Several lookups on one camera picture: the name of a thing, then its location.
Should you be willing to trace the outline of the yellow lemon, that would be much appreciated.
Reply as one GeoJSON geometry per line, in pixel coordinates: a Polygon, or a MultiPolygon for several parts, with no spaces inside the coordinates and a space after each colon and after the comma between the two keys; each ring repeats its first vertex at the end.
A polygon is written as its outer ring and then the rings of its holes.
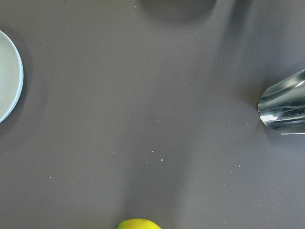
{"type": "Polygon", "coordinates": [[[117,229],[161,229],[159,225],[148,219],[127,219],[116,227],[117,229]]]}

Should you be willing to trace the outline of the shiny metal cup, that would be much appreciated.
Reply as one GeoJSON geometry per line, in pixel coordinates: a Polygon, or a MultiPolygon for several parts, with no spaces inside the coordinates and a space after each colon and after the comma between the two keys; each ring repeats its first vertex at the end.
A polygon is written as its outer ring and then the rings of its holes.
{"type": "Polygon", "coordinates": [[[305,133],[305,71],[267,88],[258,102],[263,124],[281,135],[305,133]]]}

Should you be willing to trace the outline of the pale green round plate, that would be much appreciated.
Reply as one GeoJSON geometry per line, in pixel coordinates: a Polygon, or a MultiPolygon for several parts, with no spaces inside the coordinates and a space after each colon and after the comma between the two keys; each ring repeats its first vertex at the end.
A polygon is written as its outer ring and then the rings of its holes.
{"type": "Polygon", "coordinates": [[[0,121],[16,106],[23,87],[24,71],[20,54],[12,40],[0,32],[0,121]]]}

